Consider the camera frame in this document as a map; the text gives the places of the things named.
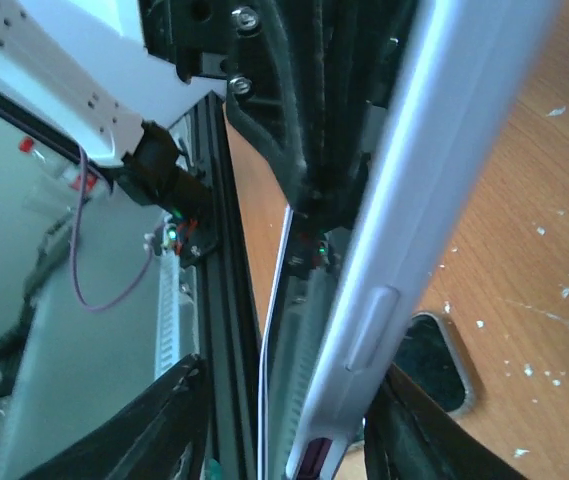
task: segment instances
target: wooden table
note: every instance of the wooden table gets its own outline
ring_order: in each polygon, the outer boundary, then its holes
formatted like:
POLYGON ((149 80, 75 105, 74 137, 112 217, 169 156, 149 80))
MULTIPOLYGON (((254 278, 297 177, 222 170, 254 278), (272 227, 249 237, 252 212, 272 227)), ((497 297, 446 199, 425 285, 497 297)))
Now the wooden table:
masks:
MULTIPOLYGON (((263 322, 286 202, 229 138, 263 322)), ((569 0, 421 308, 447 303, 480 379, 461 424, 526 476, 569 479, 569 0)), ((348 456, 339 478, 366 478, 362 463, 348 456)))

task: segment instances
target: wire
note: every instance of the wire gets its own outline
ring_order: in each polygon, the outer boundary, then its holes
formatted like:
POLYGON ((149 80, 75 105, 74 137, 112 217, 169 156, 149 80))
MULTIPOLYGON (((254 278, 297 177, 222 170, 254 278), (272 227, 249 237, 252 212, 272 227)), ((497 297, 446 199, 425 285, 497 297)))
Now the wire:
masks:
POLYGON ((186 232, 186 235, 184 235, 184 241, 182 241, 179 239, 179 232, 184 225, 186 225, 186 222, 181 223, 179 225, 179 227, 177 227, 178 241, 177 241, 177 249, 175 251, 175 253, 177 255, 180 255, 182 253, 182 247, 184 247, 184 245, 189 241, 189 239, 191 238, 191 235, 193 234, 193 232, 197 228, 197 220, 191 220, 189 222, 188 230, 186 232))
POLYGON ((86 308, 87 310, 98 313, 108 310, 111 307, 114 307, 122 300, 124 300, 128 295, 139 285, 146 274, 149 265, 151 264, 151 260, 153 259, 153 248, 151 246, 151 242, 155 237, 155 234, 147 234, 144 237, 144 249, 147 253, 146 261, 142 266, 142 269, 137 274, 137 276, 133 279, 128 287, 124 289, 122 293, 120 293, 117 297, 111 300, 104 305, 89 305, 88 302, 84 299, 84 295, 82 294, 82 290, 80 288, 80 282, 77 275, 77 245, 80 233, 80 225, 82 223, 82 210, 84 209, 84 197, 86 196, 86 183, 88 178, 88 158, 86 158, 86 152, 82 147, 80 148, 80 194, 79 199, 77 202, 77 208, 75 209, 75 220, 73 221, 73 233, 71 235, 71 280, 73 282, 73 289, 75 290, 75 296, 80 304, 86 308))

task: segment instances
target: red label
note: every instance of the red label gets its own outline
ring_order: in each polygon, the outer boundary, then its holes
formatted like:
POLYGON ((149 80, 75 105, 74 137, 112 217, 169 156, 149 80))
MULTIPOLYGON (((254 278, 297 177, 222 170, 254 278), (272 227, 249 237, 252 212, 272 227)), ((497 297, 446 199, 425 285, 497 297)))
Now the red label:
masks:
MULTIPOLYGON (((73 183, 71 183, 71 188, 73 190, 77 190, 79 192, 80 191, 80 182, 81 182, 81 176, 78 175, 75 178, 75 181, 73 183)), ((95 175, 93 175, 92 173, 89 173, 88 176, 86 177, 86 193, 91 193, 91 190, 93 190, 96 183, 97 183, 97 177, 95 175)))
POLYGON ((29 153, 33 150, 33 146, 35 145, 35 140, 31 137, 24 137, 24 139, 19 144, 20 152, 29 153))

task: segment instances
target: black bracket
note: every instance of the black bracket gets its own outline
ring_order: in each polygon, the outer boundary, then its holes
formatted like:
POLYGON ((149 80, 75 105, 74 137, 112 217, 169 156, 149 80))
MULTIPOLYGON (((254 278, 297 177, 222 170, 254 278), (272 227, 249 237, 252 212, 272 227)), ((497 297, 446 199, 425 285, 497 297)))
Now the black bracket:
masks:
MULTIPOLYGON (((199 148, 199 144, 192 143, 193 149, 199 148)), ((197 178, 210 191, 214 188, 212 168, 216 164, 214 159, 205 159, 202 152, 194 151, 189 154, 186 150, 186 162, 189 173, 197 178)), ((215 221, 217 212, 215 205, 211 206, 209 215, 197 219, 197 226, 186 239, 180 252, 180 266, 183 268, 195 265, 209 253, 214 251, 219 244, 219 234, 217 222, 215 221)))
POLYGON ((227 80, 229 122, 293 210, 311 228, 352 225, 374 148, 362 147, 367 118, 389 103, 417 0, 139 2, 151 55, 185 82, 227 80))

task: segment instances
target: bolt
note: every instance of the bolt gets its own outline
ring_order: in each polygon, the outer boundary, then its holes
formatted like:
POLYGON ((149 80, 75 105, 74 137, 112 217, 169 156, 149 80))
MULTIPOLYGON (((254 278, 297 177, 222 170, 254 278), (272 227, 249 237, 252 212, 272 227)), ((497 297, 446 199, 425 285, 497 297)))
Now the bolt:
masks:
POLYGON ((246 95, 248 92, 251 91, 251 87, 253 86, 253 82, 251 82, 248 78, 237 76, 231 78, 228 82, 228 86, 235 95, 246 95))
POLYGON ((260 17, 251 7, 238 7, 231 13, 233 24, 240 32, 255 30, 260 23, 260 17))

